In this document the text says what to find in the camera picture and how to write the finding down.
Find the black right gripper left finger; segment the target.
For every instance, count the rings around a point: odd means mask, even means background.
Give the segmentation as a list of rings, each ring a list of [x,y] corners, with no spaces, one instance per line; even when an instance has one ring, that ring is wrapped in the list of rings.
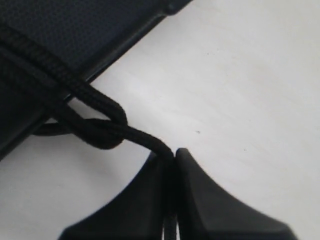
[[[150,153],[140,171],[113,200],[67,227],[61,240],[173,240],[174,157]]]

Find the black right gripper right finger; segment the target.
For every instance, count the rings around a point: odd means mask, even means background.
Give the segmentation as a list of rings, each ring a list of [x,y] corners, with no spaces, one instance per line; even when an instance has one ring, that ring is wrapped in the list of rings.
[[[175,155],[176,212],[182,240],[295,240],[290,227],[220,187],[186,148]]]

